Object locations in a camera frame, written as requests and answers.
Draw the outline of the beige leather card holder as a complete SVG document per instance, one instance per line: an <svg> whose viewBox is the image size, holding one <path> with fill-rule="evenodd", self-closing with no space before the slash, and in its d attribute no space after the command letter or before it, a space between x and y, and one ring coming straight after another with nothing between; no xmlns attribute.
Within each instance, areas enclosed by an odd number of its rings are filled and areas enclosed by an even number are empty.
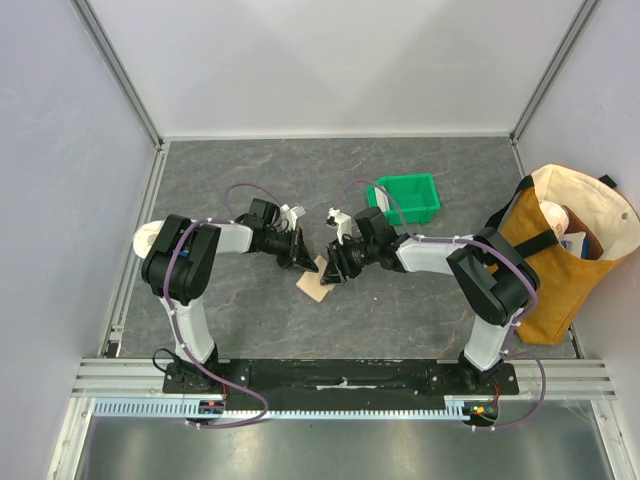
<svg viewBox="0 0 640 480"><path fill-rule="evenodd" d="M317 272L306 271L296 282L296 287L309 296L311 299L320 303L334 288L334 284L322 284L321 279L326 271L327 261L322 255L318 255L314 260L318 267Z"/></svg>

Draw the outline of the green plastic bin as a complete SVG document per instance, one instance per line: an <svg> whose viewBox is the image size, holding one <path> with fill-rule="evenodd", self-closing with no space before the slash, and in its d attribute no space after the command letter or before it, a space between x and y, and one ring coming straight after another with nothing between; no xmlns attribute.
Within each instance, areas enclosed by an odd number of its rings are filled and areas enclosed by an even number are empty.
<svg viewBox="0 0 640 480"><path fill-rule="evenodd" d="M407 224L427 224L441 210L435 180L431 173L380 177L376 184L383 186L397 202ZM373 186L367 187L366 197L369 207L378 207ZM390 211L383 214L391 225L402 224L394 204Z"/></svg>

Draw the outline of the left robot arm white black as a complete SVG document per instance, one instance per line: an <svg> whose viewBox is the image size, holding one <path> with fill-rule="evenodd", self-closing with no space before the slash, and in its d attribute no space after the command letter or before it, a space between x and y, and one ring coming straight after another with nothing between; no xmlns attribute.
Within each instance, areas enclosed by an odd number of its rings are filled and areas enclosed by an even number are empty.
<svg viewBox="0 0 640 480"><path fill-rule="evenodd" d="M133 249L142 260L141 277L160 299L171 322L175 354L190 363L185 380L210 392L220 380L217 346L209 332L202 296L218 254L265 253L282 268L317 273L298 225L302 206L278 206L254 199L234 220L195 221L172 214L139 227Z"/></svg>

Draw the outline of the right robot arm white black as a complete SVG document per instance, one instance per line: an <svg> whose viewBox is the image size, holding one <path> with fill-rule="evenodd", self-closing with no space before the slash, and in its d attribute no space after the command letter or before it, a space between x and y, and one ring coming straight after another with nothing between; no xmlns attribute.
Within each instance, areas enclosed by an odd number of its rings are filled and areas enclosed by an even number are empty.
<svg viewBox="0 0 640 480"><path fill-rule="evenodd" d="M327 247L323 284L354 279L372 264L399 273L453 276L475 313L459 356L459 384L477 394L493 383L507 340L520 317L538 302L539 277L515 247L492 227L451 238L400 235L378 207L355 217L331 208L327 224L336 230L336 239Z"/></svg>

